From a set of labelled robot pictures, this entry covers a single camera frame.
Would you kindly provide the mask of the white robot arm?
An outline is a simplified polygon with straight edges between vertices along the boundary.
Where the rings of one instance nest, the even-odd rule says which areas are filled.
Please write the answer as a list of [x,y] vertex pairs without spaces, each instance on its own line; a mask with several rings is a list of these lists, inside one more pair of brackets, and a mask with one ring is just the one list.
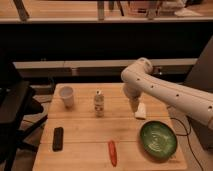
[[121,72],[127,98],[136,101],[145,92],[213,130],[212,93],[156,78],[151,76],[152,71],[152,63],[147,58],[139,58]]

